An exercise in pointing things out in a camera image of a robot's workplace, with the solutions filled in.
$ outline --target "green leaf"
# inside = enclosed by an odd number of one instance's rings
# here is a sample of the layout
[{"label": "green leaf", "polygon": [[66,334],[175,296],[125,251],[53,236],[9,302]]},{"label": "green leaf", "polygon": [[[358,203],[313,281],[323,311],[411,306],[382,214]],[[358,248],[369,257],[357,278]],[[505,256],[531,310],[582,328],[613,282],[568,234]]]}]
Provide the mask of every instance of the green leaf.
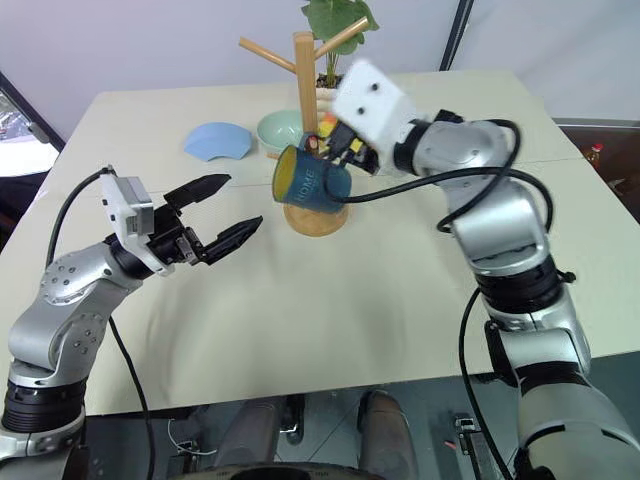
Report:
[{"label": "green leaf", "polygon": [[351,55],[358,48],[358,40],[356,37],[350,38],[339,47],[334,48],[332,51],[340,55]]},{"label": "green leaf", "polygon": [[357,20],[355,9],[351,0],[311,0],[307,18],[313,33],[326,41]]},{"label": "green leaf", "polygon": [[367,30],[378,30],[380,28],[380,25],[378,25],[375,18],[373,18],[373,13],[371,13],[369,5],[367,5],[364,0],[356,0],[355,12],[356,20],[359,20],[362,17],[367,17],[367,20],[369,20],[369,28]]}]

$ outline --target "blue mug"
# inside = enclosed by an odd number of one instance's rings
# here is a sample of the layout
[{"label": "blue mug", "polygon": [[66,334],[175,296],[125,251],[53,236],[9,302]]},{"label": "blue mug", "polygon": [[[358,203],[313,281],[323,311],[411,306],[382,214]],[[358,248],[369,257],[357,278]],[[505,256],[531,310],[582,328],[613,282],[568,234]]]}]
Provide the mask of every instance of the blue mug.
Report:
[{"label": "blue mug", "polygon": [[[278,158],[273,174],[273,198],[276,202],[289,203],[316,212],[336,213],[344,206],[327,195],[322,176],[327,168],[324,160],[289,145]],[[329,165],[329,191],[337,197],[351,193],[351,175],[337,165]]]}]

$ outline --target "person's leg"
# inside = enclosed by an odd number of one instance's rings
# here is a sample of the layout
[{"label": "person's leg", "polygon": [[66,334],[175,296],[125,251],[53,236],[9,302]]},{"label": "person's leg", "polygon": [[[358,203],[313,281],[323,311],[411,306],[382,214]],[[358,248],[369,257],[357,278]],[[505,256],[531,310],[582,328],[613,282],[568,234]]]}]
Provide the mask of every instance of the person's leg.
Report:
[{"label": "person's leg", "polygon": [[245,402],[224,434],[214,466],[272,462],[283,407],[282,397]]},{"label": "person's leg", "polygon": [[400,405],[382,391],[366,395],[360,405],[362,446],[359,468],[386,480],[417,480],[416,453]]}]

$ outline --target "wooden peg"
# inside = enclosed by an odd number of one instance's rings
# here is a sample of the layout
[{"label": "wooden peg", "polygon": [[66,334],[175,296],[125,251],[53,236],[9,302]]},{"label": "wooden peg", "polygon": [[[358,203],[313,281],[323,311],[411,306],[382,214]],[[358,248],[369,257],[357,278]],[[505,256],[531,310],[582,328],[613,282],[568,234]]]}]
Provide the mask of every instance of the wooden peg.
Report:
[{"label": "wooden peg", "polygon": [[364,32],[367,29],[367,27],[369,27],[369,20],[367,20],[367,17],[362,17],[357,22],[349,25],[343,31],[341,31],[340,33],[337,33],[336,35],[331,37],[329,40],[324,42],[315,51],[316,59],[320,58],[325,53],[330,52],[334,48],[339,47],[354,35],[357,35],[360,32]]},{"label": "wooden peg", "polygon": [[305,133],[316,133],[318,106],[316,105],[316,59],[313,51],[313,34],[311,32],[294,33],[293,43],[296,52],[302,128]]},{"label": "wooden peg", "polygon": [[260,55],[265,60],[269,60],[270,62],[275,63],[285,70],[289,70],[291,73],[296,73],[296,66],[289,60],[282,58],[277,53],[274,53],[271,50],[267,50],[266,48],[258,45],[255,42],[252,42],[248,38],[240,37],[239,45],[243,48],[246,48],[250,52],[255,53],[256,55]]}]

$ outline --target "yellow object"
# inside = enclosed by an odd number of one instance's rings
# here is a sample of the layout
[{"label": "yellow object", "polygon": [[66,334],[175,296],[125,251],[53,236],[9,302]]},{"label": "yellow object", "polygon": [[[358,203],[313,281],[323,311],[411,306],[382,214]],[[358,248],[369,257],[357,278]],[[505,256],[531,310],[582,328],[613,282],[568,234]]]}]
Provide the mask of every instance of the yellow object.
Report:
[{"label": "yellow object", "polygon": [[351,150],[353,150],[353,153],[358,153],[358,151],[362,148],[362,145],[364,145],[362,140],[356,138],[353,142],[351,142]]},{"label": "yellow object", "polygon": [[280,154],[278,164],[276,165],[275,172],[273,173],[272,192],[273,198],[282,202],[285,195],[291,188],[291,182],[293,182],[293,172],[296,170],[296,147],[289,145]]},{"label": "yellow object", "polygon": [[335,123],[330,123],[323,120],[322,122],[320,122],[320,125],[318,125],[318,135],[320,135],[321,138],[327,138],[331,134],[335,126]]}]

